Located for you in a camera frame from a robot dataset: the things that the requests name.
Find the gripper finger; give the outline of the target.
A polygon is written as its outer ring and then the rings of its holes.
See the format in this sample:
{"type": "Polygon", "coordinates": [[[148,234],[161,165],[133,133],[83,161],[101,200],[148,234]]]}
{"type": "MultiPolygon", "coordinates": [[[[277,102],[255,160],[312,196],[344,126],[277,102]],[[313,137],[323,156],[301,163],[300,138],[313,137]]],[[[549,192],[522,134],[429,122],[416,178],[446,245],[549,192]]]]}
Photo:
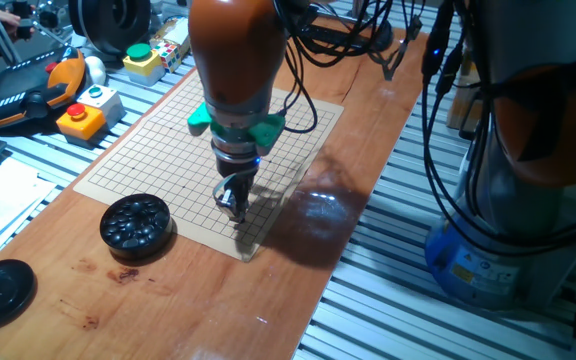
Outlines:
{"type": "Polygon", "coordinates": [[[217,205],[221,211],[228,216],[230,220],[237,219],[237,202],[232,190],[227,188],[217,198],[217,205]]]}
{"type": "Polygon", "coordinates": [[[243,223],[245,221],[245,216],[249,208],[249,192],[250,186],[248,183],[240,183],[235,190],[235,199],[237,201],[236,210],[236,222],[243,223]]]}

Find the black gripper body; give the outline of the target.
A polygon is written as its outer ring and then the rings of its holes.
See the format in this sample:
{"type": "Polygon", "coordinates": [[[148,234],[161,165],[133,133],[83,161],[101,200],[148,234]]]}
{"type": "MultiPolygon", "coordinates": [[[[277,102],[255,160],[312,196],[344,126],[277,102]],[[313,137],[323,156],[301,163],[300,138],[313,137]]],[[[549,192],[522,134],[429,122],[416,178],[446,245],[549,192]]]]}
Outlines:
{"type": "Polygon", "coordinates": [[[225,181],[224,185],[238,192],[248,193],[254,184],[261,157],[255,151],[227,152],[219,148],[215,142],[211,143],[211,147],[216,156],[217,171],[225,181]]]}

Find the bare person hand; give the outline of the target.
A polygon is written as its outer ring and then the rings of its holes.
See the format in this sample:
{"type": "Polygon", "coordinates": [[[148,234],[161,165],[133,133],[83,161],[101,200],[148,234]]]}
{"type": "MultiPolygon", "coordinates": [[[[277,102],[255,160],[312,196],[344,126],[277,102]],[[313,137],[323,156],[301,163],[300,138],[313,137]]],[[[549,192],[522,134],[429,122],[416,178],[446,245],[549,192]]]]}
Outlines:
{"type": "Polygon", "coordinates": [[[0,22],[7,32],[14,32],[21,24],[21,18],[13,13],[0,10],[0,22]]]}

